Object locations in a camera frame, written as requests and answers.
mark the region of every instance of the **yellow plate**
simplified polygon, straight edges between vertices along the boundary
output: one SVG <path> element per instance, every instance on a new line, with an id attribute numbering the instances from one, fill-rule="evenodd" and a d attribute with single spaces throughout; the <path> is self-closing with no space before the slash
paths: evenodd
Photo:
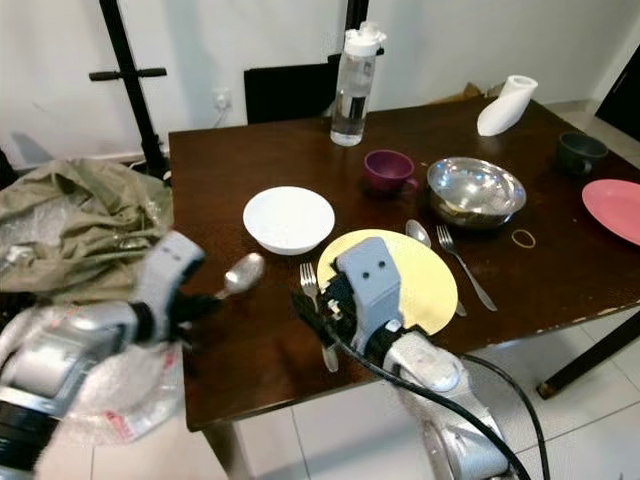
<path id="1" fill-rule="evenodd" d="M 387 230 L 358 230 L 335 239 L 318 262 L 319 284 L 335 275 L 329 264 L 338 255 L 369 237 L 384 240 L 400 272 L 400 311 L 404 314 L 405 328 L 418 324 L 429 334 L 442 330 L 456 310 L 456 281 L 438 255 L 406 235 Z"/>

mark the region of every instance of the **wooden table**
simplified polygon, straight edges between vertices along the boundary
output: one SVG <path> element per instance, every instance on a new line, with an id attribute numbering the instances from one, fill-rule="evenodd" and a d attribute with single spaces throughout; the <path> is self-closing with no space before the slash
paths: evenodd
<path id="1" fill-rule="evenodd" d="M 220 426 L 225 419 L 261 413 L 369 378 L 345 359 L 338 373 L 327 372 L 317 338 L 291 309 L 289 290 L 298 287 L 298 264 L 317 261 L 323 248 L 346 232 L 402 231 L 407 219 L 419 218 L 435 233 L 436 221 L 421 194 L 383 200 L 363 193 L 363 157 L 374 149 L 407 154 L 421 181 L 425 165 L 441 158 L 481 158 L 509 170 L 527 190 L 526 206 L 504 228 L 489 233 L 453 231 L 462 257 L 499 310 L 492 313 L 483 307 L 455 260 L 442 255 L 469 316 L 454 318 L 434 337 L 438 345 L 466 352 L 576 324 L 640 301 L 640 248 L 597 223 L 580 197 L 591 180 L 640 182 L 640 171 L 611 153 L 589 178 L 563 176 L 550 162 L 559 134 L 573 127 L 532 102 L 514 128 L 497 137 L 480 137 L 475 122 L 485 105 L 487 101 L 479 99 L 375 112 L 367 118 L 363 142 L 348 149 L 331 143 L 327 118 L 170 135 L 176 229 L 208 254 L 186 290 L 218 289 L 225 270 L 249 252 L 259 251 L 267 261 L 266 275 L 255 290 L 229 299 L 220 313 L 195 326 L 199 350 L 185 355 L 191 430 Z M 245 203 L 277 185 L 309 188 L 333 205 L 335 228 L 309 254 L 270 254 L 244 229 Z M 535 248 L 527 250 L 511 240 L 511 233 L 520 228 L 535 236 Z"/>

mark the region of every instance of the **cloth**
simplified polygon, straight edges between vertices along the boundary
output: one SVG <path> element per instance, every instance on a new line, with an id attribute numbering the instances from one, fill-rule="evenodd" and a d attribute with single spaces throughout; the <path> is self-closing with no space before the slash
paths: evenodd
<path id="1" fill-rule="evenodd" d="M 111 162 L 52 161 L 0 192 L 0 291 L 127 298 L 136 264 L 172 222 L 160 180 Z"/>

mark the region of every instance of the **purple mug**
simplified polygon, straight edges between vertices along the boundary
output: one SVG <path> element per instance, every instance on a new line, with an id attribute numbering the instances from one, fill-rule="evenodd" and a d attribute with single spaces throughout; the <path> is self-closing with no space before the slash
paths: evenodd
<path id="1" fill-rule="evenodd" d="M 379 193 L 397 193 L 405 185 L 416 190 L 418 181 L 411 177 L 414 169 L 409 157 L 393 150 L 374 150 L 364 157 L 367 183 Z"/>

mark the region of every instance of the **metal bowl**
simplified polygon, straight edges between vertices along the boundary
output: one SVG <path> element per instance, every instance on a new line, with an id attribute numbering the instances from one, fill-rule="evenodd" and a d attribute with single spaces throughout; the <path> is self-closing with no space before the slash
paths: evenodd
<path id="1" fill-rule="evenodd" d="M 516 177 L 476 158 L 452 157 L 427 172 L 429 204 L 446 223 L 468 229 L 503 225 L 527 201 Z"/>

